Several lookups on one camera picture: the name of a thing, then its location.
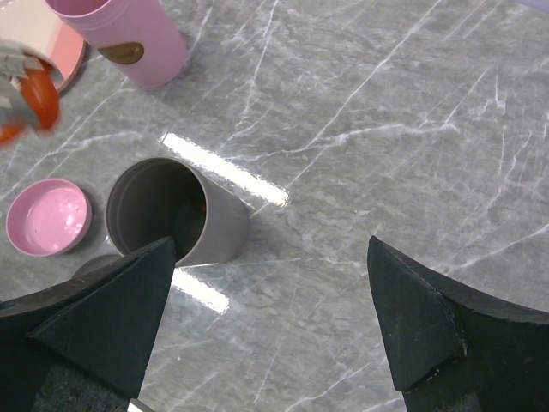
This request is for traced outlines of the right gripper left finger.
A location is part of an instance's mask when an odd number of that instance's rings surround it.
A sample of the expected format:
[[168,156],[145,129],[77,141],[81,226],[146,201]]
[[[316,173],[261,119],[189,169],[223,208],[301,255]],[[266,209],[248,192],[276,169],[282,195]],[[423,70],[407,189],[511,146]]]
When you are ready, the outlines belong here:
[[163,238],[1,304],[3,411],[125,411],[138,398],[175,269]]

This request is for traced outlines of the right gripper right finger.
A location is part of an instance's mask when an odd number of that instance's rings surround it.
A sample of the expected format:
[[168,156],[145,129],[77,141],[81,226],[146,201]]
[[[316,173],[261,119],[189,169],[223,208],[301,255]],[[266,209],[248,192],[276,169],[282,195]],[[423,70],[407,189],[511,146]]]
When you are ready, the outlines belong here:
[[431,270],[377,237],[367,267],[409,411],[546,411],[548,314]]

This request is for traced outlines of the metal tongs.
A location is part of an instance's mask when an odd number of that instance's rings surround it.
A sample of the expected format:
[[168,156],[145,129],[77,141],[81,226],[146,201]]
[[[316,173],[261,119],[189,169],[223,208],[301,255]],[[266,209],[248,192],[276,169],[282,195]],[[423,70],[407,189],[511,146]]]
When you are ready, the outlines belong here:
[[36,111],[22,95],[22,81],[30,79],[29,70],[45,72],[45,66],[21,44],[1,39],[1,124],[39,125]]

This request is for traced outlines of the pink container lid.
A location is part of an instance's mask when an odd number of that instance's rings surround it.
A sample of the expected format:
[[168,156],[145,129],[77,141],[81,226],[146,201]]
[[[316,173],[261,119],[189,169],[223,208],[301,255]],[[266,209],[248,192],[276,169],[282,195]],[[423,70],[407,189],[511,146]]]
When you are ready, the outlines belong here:
[[75,248],[93,216],[85,192],[66,179],[43,179],[23,190],[6,215],[11,245],[32,257],[55,256]]

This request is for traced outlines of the grey container lid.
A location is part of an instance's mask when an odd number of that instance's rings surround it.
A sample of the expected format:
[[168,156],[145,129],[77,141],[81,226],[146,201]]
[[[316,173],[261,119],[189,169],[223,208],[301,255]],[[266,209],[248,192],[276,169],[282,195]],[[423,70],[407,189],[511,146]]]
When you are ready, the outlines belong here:
[[111,264],[111,263],[117,261],[120,258],[121,258],[121,256],[119,254],[114,254],[114,253],[109,253],[109,254],[104,254],[104,255],[97,256],[97,257],[93,257],[90,260],[88,260],[86,263],[81,265],[76,270],[76,272],[74,273],[74,275],[72,277],[76,278],[76,277],[79,277],[79,276],[86,275],[87,273],[93,272],[94,270],[97,270],[97,269],[100,269],[100,268],[102,268],[102,267],[104,267],[108,264]]

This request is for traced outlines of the grey cylindrical container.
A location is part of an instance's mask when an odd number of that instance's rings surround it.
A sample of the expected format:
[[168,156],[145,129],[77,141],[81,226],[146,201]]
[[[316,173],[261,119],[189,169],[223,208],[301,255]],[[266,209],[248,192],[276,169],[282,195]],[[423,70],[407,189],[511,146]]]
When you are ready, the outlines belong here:
[[167,157],[138,161],[120,175],[107,200],[105,222],[123,255],[171,238],[177,267],[227,263],[240,253],[250,231],[249,211],[239,197]]

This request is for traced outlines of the orange carrot piece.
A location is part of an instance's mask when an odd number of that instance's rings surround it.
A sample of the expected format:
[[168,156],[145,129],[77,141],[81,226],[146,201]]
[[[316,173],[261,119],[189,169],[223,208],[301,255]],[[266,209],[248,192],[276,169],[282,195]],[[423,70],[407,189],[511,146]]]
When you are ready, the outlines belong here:
[[19,78],[20,88],[10,97],[1,96],[1,144],[14,142],[27,128],[52,132],[60,117],[59,94],[50,69],[27,69]]

